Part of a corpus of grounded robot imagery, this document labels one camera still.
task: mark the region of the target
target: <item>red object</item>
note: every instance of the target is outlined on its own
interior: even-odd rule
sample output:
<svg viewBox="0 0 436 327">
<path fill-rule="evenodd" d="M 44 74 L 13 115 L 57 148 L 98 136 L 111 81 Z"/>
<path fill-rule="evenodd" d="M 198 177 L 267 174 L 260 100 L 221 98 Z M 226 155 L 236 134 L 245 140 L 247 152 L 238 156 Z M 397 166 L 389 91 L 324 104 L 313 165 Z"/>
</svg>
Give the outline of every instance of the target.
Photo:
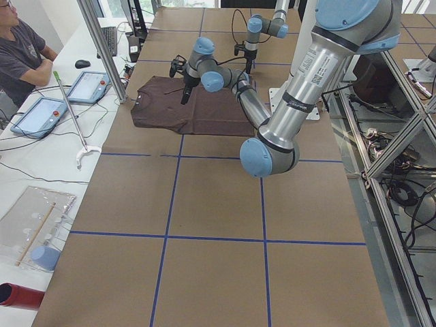
<svg viewBox="0 0 436 327">
<path fill-rule="evenodd" d="M 38 310 L 45 292 L 20 285 L 0 285 L 0 305 L 21 309 Z"/>
</svg>

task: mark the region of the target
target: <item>keyboard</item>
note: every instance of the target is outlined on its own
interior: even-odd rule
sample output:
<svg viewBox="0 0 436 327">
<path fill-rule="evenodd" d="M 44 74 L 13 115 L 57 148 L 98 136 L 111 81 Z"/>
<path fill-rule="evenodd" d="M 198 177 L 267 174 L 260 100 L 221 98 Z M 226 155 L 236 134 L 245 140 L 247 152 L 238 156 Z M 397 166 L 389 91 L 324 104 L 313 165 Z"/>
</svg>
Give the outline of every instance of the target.
<svg viewBox="0 0 436 327">
<path fill-rule="evenodd" d="M 116 27 L 115 26 L 109 26 L 109 27 L 102 27 L 102 33 L 104 36 L 104 39 L 109 47 L 109 52 L 112 55 L 112 57 L 116 56 Z"/>
</svg>

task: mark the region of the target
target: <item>grabber tool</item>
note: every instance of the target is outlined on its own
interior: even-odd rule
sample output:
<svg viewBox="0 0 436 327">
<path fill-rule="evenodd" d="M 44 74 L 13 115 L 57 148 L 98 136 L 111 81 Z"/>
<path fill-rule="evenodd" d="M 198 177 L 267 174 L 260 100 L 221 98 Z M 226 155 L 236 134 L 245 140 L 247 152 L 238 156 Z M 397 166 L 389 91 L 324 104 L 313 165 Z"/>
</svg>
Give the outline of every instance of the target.
<svg viewBox="0 0 436 327">
<path fill-rule="evenodd" d="M 63 99 L 65 100 L 65 103 L 67 104 L 69 113 L 71 114 L 71 118 L 73 119 L 73 122 L 74 122 L 74 126 L 76 126 L 77 133 L 79 134 L 80 141 L 82 142 L 82 145 L 83 145 L 83 148 L 77 153 L 77 156 L 76 156 L 77 169 L 81 169 L 82 164 L 80 163 L 80 161 L 82 160 L 82 157 L 84 155 L 86 155 L 87 153 L 90 153 L 90 152 L 99 152 L 99 153 L 101 153 L 102 152 L 102 148 L 99 147 L 99 146 L 93 146 L 93 145 L 88 145 L 87 144 L 87 141 L 83 138 L 82 132 L 81 132 L 81 130 L 79 128 L 79 124 L 77 123 L 77 118 L 76 118 L 76 115 L 74 114 L 73 108 L 71 107 L 71 104 L 68 101 L 67 94 L 65 93 L 65 90 L 63 89 L 62 81 L 59 78 L 58 72 L 54 71 L 53 75 L 56 78 L 57 84 L 59 84 L 59 88 L 61 89 Z"/>
</svg>

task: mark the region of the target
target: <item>white desk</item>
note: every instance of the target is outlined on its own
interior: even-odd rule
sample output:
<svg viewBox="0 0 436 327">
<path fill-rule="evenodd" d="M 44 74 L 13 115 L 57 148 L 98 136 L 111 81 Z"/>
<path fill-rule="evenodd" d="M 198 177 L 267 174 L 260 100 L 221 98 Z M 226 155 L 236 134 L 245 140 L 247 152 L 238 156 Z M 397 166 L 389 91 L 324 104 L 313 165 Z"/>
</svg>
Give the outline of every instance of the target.
<svg viewBox="0 0 436 327">
<path fill-rule="evenodd" d="M 124 19 L 106 19 L 100 20 L 102 26 L 118 26 Z M 121 73 L 125 59 L 128 57 L 128 43 L 124 33 L 118 32 L 119 45 L 118 56 L 114 58 L 115 65 Z M 87 26 L 80 26 L 75 34 L 71 37 L 59 56 L 54 61 L 53 70 L 57 70 L 64 85 L 71 85 L 82 70 L 104 72 L 104 66 L 100 59 L 96 57 L 96 48 L 89 35 Z M 74 63 L 78 59 L 86 59 L 91 62 L 91 66 L 85 69 L 76 69 Z M 56 86 L 55 77 L 52 76 L 48 87 Z M 62 94 L 58 88 L 41 91 L 47 97 L 62 99 Z M 33 93 L 22 105 L 19 112 L 25 112 L 41 95 Z M 105 97 L 99 101 L 100 106 L 93 106 L 86 112 L 88 106 L 73 106 L 76 114 L 79 114 L 78 123 L 84 136 L 89 135 L 96 122 L 105 117 L 98 123 L 95 132 L 89 138 L 87 143 L 95 146 L 102 146 L 112 122 L 115 118 L 119 106 L 118 97 L 114 89 L 110 89 Z M 16 122 L 19 117 L 15 116 L 12 122 Z M 69 131 L 76 132 L 74 124 L 70 119 L 69 113 L 65 113 L 61 119 L 60 126 L 54 129 L 54 133 L 63 134 Z M 26 137 L 14 138 L 16 136 L 10 131 L 8 126 L 0 135 L 0 150 L 22 146 L 33 142 Z M 76 167 L 76 154 L 82 148 L 80 138 L 74 134 L 64 136 L 49 135 L 43 140 L 30 146 L 12 151 L 0 151 L 0 162 L 5 165 L 18 168 L 30 175 L 42 177 L 48 180 L 68 180 L 68 181 L 86 181 L 89 182 L 93 174 L 99 153 L 91 153 L 82 158 L 82 169 Z M 78 207 L 82 202 L 84 193 L 87 189 L 85 184 L 77 183 L 48 183 L 46 181 L 37 181 L 25 176 L 23 173 L 0 166 L 0 218 L 13 206 L 20 195 L 28 186 L 43 187 L 75 195 L 76 201 L 68 213 L 71 218 L 76 216 Z M 39 272 L 29 270 L 28 268 L 19 268 L 10 264 L 10 260 L 0 258 L 0 283 L 16 283 L 19 285 L 45 290 L 48 286 L 52 274 L 48 272 Z M 0 326 L 25 327 L 32 324 L 37 311 L 15 309 L 10 307 L 0 307 Z"/>
</svg>

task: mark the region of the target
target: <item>wooden stick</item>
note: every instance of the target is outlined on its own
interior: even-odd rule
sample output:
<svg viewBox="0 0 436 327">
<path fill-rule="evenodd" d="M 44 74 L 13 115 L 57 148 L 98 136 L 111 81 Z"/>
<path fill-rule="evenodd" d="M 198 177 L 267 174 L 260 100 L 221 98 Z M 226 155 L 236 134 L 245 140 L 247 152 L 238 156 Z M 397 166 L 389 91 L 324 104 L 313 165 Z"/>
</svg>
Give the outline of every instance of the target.
<svg viewBox="0 0 436 327">
<path fill-rule="evenodd" d="M 25 250 L 23 251 L 23 253 L 21 253 L 21 256 L 19 257 L 19 259 L 15 262 L 16 266 L 20 266 L 22 260 L 25 258 L 27 252 L 29 251 L 30 247 L 33 244 L 33 241 L 35 240 L 36 236 L 38 236 L 38 234 L 41 232 L 42 226 L 44 226 L 44 224 L 46 223 L 48 216 L 51 215 L 53 209 L 56 206 L 56 202 L 53 202 L 50 206 L 50 208 L 48 209 L 46 215 L 44 216 L 44 218 L 42 218 L 42 221 L 40 223 L 40 225 L 38 226 L 38 229 L 33 233 L 33 236 L 31 238 L 31 240 L 29 241 L 29 244 L 26 246 Z"/>
</svg>

